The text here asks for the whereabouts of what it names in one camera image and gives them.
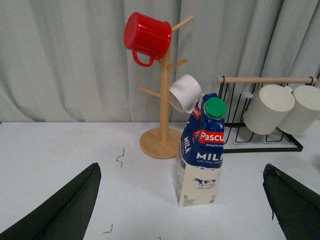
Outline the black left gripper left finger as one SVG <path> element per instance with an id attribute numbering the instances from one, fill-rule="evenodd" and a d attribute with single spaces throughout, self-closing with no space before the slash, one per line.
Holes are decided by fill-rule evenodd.
<path id="1" fill-rule="evenodd" d="M 82 240 L 99 192 L 101 168 L 93 163 L 35 210 L 0 234 L 2 240 Z"/>

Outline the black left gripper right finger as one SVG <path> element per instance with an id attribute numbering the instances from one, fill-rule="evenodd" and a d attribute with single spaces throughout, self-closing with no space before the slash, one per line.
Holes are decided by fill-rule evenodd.
<path id="1" fill-rule="evenodd" d="M 320 195 L 272 164 L 263 170 L 263 188 L 288 240 L 320 238 Z"/>

